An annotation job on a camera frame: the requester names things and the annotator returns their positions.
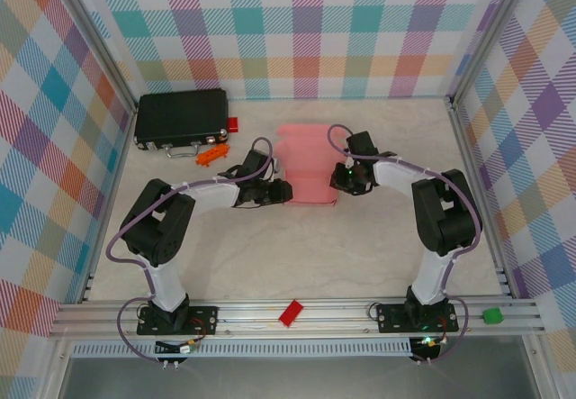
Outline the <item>pink cloth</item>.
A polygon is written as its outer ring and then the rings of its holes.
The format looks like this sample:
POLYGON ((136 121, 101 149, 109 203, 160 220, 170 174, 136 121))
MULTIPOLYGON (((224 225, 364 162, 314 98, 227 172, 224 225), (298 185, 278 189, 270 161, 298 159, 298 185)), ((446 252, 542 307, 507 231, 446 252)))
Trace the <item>pink cloth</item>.
POLYGON ((334 168, 343 158, 328 141, 327 124, 288 123, 277 130, 274 152, 284 180, 292 186, 294 205, 334 205, 338 192, 330 186, 334 168))

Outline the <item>aluminium frame cross rail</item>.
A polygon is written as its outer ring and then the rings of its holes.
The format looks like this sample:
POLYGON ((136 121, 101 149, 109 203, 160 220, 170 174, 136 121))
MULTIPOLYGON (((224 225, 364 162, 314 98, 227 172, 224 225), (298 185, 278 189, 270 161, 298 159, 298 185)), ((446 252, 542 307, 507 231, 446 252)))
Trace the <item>aluminium frame cross rail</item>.
MULTIPOLYGON (((458 324, 467 336, 522 336, 545 333, 543 318, 531 299, 506 296, 466 296, 463 307, 453 301, 458 324), (487 325, 486 309, 498 307, 504 321, 487 325)), ((303 310, 290 328, 278 318, 288 306, 286 299, 192 300, 193 306, 216 306, 217 339, 335 339, 374 338, 375 321, 367 314, 371 300, 352 298, 302 299, 303 310)), ((119 337, 116 325, 121 301, 89 301, 60 307, 49 337, 56 339, 104 340, 119 337)))

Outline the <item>grey metal shelf panel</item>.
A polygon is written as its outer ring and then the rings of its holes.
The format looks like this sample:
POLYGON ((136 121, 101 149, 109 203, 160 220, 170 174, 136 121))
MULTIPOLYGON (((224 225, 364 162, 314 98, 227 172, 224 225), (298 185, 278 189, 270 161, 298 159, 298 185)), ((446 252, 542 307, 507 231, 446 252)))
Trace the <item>grey metal shelf panel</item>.
POLYGON ((162 369, 75 358, 58 399, 541 399, 519 366, 417 366, 406 358, 199 358, 162 369))

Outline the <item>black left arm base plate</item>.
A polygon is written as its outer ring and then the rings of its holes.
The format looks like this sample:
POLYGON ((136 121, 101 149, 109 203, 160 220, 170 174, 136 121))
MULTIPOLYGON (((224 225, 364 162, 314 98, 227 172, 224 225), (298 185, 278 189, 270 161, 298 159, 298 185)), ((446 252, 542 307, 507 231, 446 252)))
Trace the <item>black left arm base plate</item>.
POLYGON ((147 305, 139 309, 137 317, 136 332, 139 336, 212 336, 216 332, 218 308, 189 305, 168 313, 147 305))

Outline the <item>aluminium frame post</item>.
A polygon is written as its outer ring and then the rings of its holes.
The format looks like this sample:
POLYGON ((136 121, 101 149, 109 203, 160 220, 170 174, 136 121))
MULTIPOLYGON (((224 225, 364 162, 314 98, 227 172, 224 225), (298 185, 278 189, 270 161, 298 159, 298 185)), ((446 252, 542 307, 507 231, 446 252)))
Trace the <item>aluminium frame post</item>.
POLYGON ((445 96, 451 109, 456 109, 474 80, 479 76, 491 48, 508 24, 519 0, 490 0, 474 33, 470 50, 464 53, 459 69, 445 96))
POLYGON ((116 65, 112 54, 107 49, 104 38, 100 34, 95 22, 82 0, 62 0, 70 16, 77 25, 89 49, 94 53, 104 74, 109 78, 114 91, 132 113, 137 106, 128 84, 116 65))

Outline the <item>flat red rectangular block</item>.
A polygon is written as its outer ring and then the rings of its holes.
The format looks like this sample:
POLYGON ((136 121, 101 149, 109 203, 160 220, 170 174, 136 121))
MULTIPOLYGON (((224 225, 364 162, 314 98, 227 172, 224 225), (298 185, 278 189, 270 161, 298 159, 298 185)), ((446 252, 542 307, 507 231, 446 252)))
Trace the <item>flat red rectangular block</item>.
POLYGON ((297 300, 292 300, 279 316, 278 321, 286 328, 290 328, 303 310, 297 300))

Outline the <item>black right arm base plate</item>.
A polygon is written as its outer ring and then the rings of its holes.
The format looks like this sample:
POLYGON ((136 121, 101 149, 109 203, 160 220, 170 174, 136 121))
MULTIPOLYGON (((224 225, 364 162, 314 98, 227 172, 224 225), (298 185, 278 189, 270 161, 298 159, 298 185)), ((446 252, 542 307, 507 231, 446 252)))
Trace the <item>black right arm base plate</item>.
POLYGON ((447 302, 420 305, 378 304, 376 321, 380 333, 457 332, 459 325, 455 307, 447 302))

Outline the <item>small circuit board with LED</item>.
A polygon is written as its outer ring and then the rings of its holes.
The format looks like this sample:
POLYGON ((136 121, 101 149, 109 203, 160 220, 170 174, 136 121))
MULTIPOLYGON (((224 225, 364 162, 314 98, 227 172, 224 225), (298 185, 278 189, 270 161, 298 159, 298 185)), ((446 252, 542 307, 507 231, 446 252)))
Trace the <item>small circuit board with LED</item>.
POLYGON ((412 338, 409 343, 412 360, 416 362, 428 361, 440 356, 442 347, 447 343, 447 336, 412 338))

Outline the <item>aluminium frame side rail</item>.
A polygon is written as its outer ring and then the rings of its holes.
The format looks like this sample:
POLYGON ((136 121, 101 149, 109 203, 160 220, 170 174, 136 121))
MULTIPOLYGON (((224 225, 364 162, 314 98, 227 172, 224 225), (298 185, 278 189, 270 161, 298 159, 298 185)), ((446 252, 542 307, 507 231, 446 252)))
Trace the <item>aluminium frame side rail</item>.
POLYGON ((473 146, 464 128, 464 121, 458 112, 457 105, 454 104, 450 96, 446 96, 444 102, 449 122, 454 131, 455 141, 463 159, 468 185, 481 216, 482 235, 478 248, 486 249, 490 253, 501 293, 508 298, 516 298, 517 287, 514 278, 509 276, 509 264, 504 256, 502 241, 491 214, 481 173, 473 155, 473 146))
POLYGON ((134 126, 137 114, 138 110, 133 111, 130 114, 130 119, 128 120, 127 132, 124 135, 120 153, 116 161, 114 172, 112 174, 110 193, 104 199, 103 216, 100 222, 98 223, 97 228, 98 232, 95 236, 94 244, 88 252, 86 261, 83 265, 83 269, 80 275, 79 286, 74 298, 75 304, 81 304, 84 302, 85 294, 90 288, 89 282, 93 279, 94 273, 97 269, 98 261, 106 241, 106 232, 112 217, 114 202, 122 180, 122 171, 125 166, 128 153, 130 151, 130 146, 133 143, 132 135, 134 132, 134 126))

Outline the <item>orange plastic toy part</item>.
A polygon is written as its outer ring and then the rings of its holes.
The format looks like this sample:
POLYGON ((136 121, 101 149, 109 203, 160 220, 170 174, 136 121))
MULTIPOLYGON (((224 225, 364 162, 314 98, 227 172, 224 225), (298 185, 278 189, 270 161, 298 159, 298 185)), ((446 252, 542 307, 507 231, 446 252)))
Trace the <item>orange plastic toy part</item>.
POLYGON ((217 159, 225 159, 230 151, 230 145, 227 143, 221 143, 214 145, 209 150, 203 153, 199 153, 195 160, 195 163, 202 167, 209 167, 212 162, 217 159))

